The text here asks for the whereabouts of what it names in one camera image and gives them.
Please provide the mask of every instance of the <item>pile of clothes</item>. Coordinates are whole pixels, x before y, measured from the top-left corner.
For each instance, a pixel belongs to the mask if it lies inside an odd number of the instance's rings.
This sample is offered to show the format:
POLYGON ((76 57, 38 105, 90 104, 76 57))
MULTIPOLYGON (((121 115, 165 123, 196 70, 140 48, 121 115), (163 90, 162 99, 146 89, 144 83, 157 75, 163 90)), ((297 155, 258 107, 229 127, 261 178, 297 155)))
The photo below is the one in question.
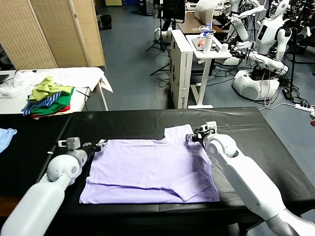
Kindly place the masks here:
POLYGON ((22 109, 23 115, 39 119, 52 114, 66 114, 70 110, 73 91, 74 87, 58 85, 47 76, 32 90, 27 105, 22 109))

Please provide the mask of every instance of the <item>striped shirt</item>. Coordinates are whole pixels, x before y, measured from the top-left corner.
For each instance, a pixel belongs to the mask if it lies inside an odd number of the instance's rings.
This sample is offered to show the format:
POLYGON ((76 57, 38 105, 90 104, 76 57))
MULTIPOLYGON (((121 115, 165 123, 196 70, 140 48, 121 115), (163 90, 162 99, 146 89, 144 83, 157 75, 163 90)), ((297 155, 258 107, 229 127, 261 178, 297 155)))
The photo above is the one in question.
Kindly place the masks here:
POLYGON ((50 107, 54 104, 60 98, 61 92, 56 92, 52 96, 47 97, 41 101, 38 102, 28 102, 25 106, 25 108, 22 109, 23 115, 28 116, 32 113, 32 109, 38 108, 38 107, 50 107))

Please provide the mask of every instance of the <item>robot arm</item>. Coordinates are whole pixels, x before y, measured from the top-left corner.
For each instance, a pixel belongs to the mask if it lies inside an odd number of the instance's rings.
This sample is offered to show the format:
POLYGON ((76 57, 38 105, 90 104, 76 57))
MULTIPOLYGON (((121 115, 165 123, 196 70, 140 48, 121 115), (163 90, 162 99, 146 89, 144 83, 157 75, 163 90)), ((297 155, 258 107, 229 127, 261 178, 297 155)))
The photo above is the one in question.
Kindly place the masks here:
POLYGON ((264 219, 277 235, 315 235, 315 225, 286 209, 277 186, 254 160, 238 149, 230 136, 217 133, 215 121, 207 122, 201 129, 197 135, 187 135, 187 140, 200 141, 217 159, 227 180, 250 211, 264 219))
POLYGON ((277 34, 277 53, 276 60, 281 61, 286 51, 286 45, 290 40, 292 31, 290 29, 280 29, 277 34))
POLYGON ((66 141, 68 152, 50 161, 39 183, 23 196, 4 223, 1 236, 43 236, 64 199, 65 189, 81 174, 82 167, 100 145, 80 147, 79 138, 66 141))
POLYGON ((255 13, 258 13, 258 12, 261 12, 263 10, 265 10, 265 7, 260 5, 259 1, 258 0, 250 0, 250 3, 255 7, 251 10, 248 10, 248 11, 244 11, 242 12, 241 14, 238 15, 238 17, 240 19, 243 19, 245 17, 248 17, 248 16, 251 16, 255 13))
POLYGON ((249 35, 247 33, 247 30, 244 27, 244 24, 242 22, 242 19, 251 16, 257 12, 261 12, 263 11, 265 8, 264 6, 260 5, 258 0, 250 0, 250 3, 255 7, 254 9, 248 10, 248 11, 244 11, 241 14, 237 15, 237 14, 232 14, 229 19, 236 31, 236 33, 238 34, 238 36, 240 37, 240 39, 242 41, 247 40, 249 35))
POLYGON ((284 75, 288 71, 288 67, 281 61, 273 60, 259 54, 258 52, 250 52, 247 59, 249 61, 257 62, 261 67, 267 66, 269 70, 275 72, 278 75, 284 75))

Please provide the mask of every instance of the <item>white robot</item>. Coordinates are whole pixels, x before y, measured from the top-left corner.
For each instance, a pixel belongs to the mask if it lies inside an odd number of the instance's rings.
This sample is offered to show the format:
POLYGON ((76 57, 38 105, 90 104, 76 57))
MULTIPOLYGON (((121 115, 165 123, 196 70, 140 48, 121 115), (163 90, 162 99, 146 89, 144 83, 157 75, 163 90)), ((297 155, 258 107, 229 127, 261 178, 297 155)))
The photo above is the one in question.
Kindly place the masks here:
POLYGON ((39 183, 33 185, 12 211, 1 236, 43 236, 63 203, 65 189, 81 174, 82 167, 106 142, 81 147, 78 137, 59 141, 67 152, 53 158, 39 183))
MULTIPOLYGON (((249 34, 247 29, 244 27, 242 19, 266 10, 264 6, 260 5, 258 0, 249 0, 248 3, 253 5, 254 8, 242 13, 240 13, 239 10, 240 5, 242 4, 241 0, 230 0, 230 5, 226 8, 230 11, 227 17, 228 23, 225 24, 225 26, 230 25, 226 43, 229 44, 229 47, 233 47, 234 51, 246 51, 247 49, 251 49, 255 46, 255 42, 246 41, 249 39, 249 34)), ((224 65, 238 65, 240 59, 237 57, 231 57, 228 59, 218 59, 217 61, 224 65)))
MULTIPOLYGON (((215 121, 207 122, 201 126, 201 132, 189 134, 186 139, 203 144, 223 167, 227 180, 245 206, 263 218, 277 235, 315 235, 315 225, 286 209, 277 186, 250 157, 243 155, 230 136, 217 133, 215 121)), ((78 149, 79 138, 68 139, 69 151, 52 159, 47 173, 27 191, 3 225, 0 235, 43 236, 63 202, 67 186, 81 173, 89 155, 105 146, 106 141, 101 141, 94 148, 88 144, 78 149)))
POLYGON ((198 134, 187 140, 201 142, 222 166, 227 180, 246 207, 264 219, 279 236, 312 236, 315 225, 292 214, 284 205, 277 186, 250 157, 245 156, 228 135, 218 134, 217 123, 207 122, 198 134))
MULTIPOLYGON (((271 99, 278 87, 277 79, 272 79, 272 76, 285 75, 288 67, 281 60, 284 56, 286 45, 291 38, 291 30, 283 28, 283 14, 289 5, 289 0, 278 1, 274 0, 271 4, 270 18, 266 18, 260 25, 258 37, 256 39, 256 50, 246 53, 246 59, 256 62, 261 68, 264 68, 260 73, 253 74, 252 70, 241 70, 235 75, 233 81, 234 89, 243 97, 250 100, 265 100, 271 99), (277 52, 274 59, 268 57, 270 48, 277 43, 277 52)), ((241 45, 246 48, 251 48, 251 42, 243 42, 241 45)), ((243 54, 236 47, 236 55, 243 54)))

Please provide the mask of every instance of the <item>gray floor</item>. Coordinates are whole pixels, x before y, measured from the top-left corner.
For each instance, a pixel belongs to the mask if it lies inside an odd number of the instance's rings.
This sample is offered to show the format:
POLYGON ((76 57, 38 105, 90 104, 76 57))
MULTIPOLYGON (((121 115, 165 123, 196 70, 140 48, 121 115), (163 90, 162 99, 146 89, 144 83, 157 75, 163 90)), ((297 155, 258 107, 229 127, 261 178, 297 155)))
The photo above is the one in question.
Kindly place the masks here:
MULTIPOLYGON (((105 75, 114 90, 113 94, 105 92, 109 109, 169 108, 167 87, 158 86, 161 80, 168 78, 168 74, 162 72, 156 76, 150 76, 150 73, 168 63, 167 54, 156 49, 145 53, 153 43, 153 32, 159 26, 158 20, 154 23, 152 17, 138 15, 136 7, 132 6, 108 7, 100 9, 99 12, 110 14, 113 20, 111 30, 101 31, 107 65, 105 75)), ((298 60, 314 60, 314 54, 307 50, 298 60)), ((312 104, 315 101, 313 70, 315 71, 313 65, 299 64, 295 67, 294 76, 294 84, 300 88, 301 96, 312 104)), ((201 76, 194 76, 191 80, 198 82, 200 79, 201 76)), ((226 77, 216 78, 210 83, 226 79, 226 77)), ((204 104, 212 104, 214 107, 256 106, 262 108, 262 105, 237 95, 231 88, 231 84, 232 81, 228 81, 208 86, 204 104)), ((272 106, 280 103, 286 103, 282 93, 272 106)), ((189 104, 194 104, 191 95, 189 104)), ((96 96, 93 95, 92 99, 88 101, 87 108, 90 111, 101 110, 96 96)), ((261 113, 315 186, 315 145, 314 138, 312 138, 315 127, 310 126, 311 119, 308 112, 297 110, 291 106, 279 106, 273 110, 262 110, 261 113)), ((308 218, 315 221, 315 214, 309 214, 308 218)), ((251 235, 273 235, 265 228, 265 226, 258 227, 251 232, 251 235)))

